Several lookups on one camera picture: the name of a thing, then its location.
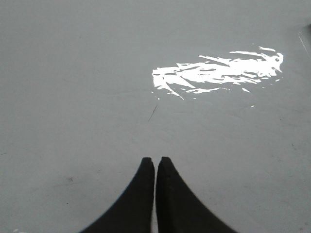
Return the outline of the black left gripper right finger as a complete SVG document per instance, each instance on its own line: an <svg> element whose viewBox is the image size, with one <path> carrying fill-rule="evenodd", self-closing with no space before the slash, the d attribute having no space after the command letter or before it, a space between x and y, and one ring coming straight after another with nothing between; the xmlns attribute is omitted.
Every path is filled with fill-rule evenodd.
<svg viewBox="0 0 311 233"><path fill-rule="evenodd" d="M160 233L234 233L195 196L169 157L158 165L155 207Z"/></svg>

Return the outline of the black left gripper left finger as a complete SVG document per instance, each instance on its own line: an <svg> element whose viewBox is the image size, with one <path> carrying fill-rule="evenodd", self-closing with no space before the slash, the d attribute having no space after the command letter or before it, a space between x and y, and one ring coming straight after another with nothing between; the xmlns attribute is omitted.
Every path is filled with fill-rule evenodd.
<svg viewBox="0 0 311 233"><path fill-rule="evenodd" d="M113 205L83 233L150 233L155 167L144 157L131 182Z"/></svg>

